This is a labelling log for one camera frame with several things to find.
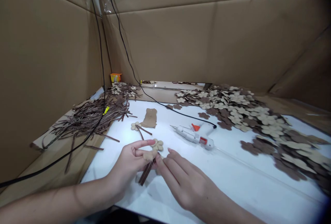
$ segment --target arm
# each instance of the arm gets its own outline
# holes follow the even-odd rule
[[[264,223],[227,197],[198,167],[168,149],[156,163],[171,193],[182,208],[205,223]]]
[[[109,208],[122,199],[137,171],[149,163],[139,148],[154,143],[147,140],[124,146],[113,169],[102,179],[30,195],[0,208],[0,223],[73,223]]]

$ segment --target small box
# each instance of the small box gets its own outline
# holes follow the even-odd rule
[[[110,79],[111,79],[111,82],[114,83],[114,82],[120,82],[121,81],[121,73],[112,73],[110,75]]]

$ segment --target orange trigger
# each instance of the orange trigger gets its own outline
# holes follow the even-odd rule
[[[193,126],[194,131],[196,131],[196,132],[199,131],[200,126],[194,125],[193,123],[192,123],[192,126]]]

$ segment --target finger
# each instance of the finger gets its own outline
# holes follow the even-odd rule
[[[143,156],[144,155],[144,153],[146,153],[146,152],[150,152],[150,151],[145,151],[145,150],[139,150],[139,149],[137,149],[137,150],[135,150],[135,156],[136,157],[141,157],[141,156]]]
[[[176,163],[175,160],[170,158],[164,158],[163,162],[168,167],[170,172],[173,174],[173,176],[178,181],[179,185],[184,185],[184,183],[188,179],[188,175],[186,172]]]
[[[165,165],[163,159],[158,154],[155,158],[156,164],[158,166],[158,169],[164,178],[166,184],[168,185],[169,189],[171,190],[171,193],[176,198],[180,193],[180,186],[176,178],[173,176],[169,168]]]
[[[144,141],[133,142],[131,144],[128,144],[127,146],[133,147],[135,149],[139,149],[139,148],[142,148],[144,146],[154,145],[154,144],[155,144],[155,140],[144,140]]]
[[[168,148],[168,151],[170,152],[167,155],[167,158],[173,159],[176,161],[176,163],[188,174],[192,175],[192,173],[195,173],[196,171],[192,167],[192,163],[189,162],[187,159],[183,158],[178,152],[175,150],[172,150]]]
[[[171,149],[168,148],[169,154],[167,155],[167,157],[170,158],[174,158],[175,161],[180,161],[178,164],[183,168],[183,170],[185,170],[189,175],[191,175],[191,173],[193,172],[192,170],[194,170],[195,172],[199,173],[201,176],[203,176],[205,179],[208,179],[208,176],[206,174],[204,174],[204,172],[202,170],[200,170],[200,168],[198,168],[196,165],[192,164],[190,161],[188,161],[187,159],[183,158],[182,156],[180,156],[180,154]]]

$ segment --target beige cutout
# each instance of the beige cutout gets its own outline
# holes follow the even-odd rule
[[[156,126],[156,109],[146,109],[146,115],[143,122],[141,122],[141,126],[144,128],[154,128]]]

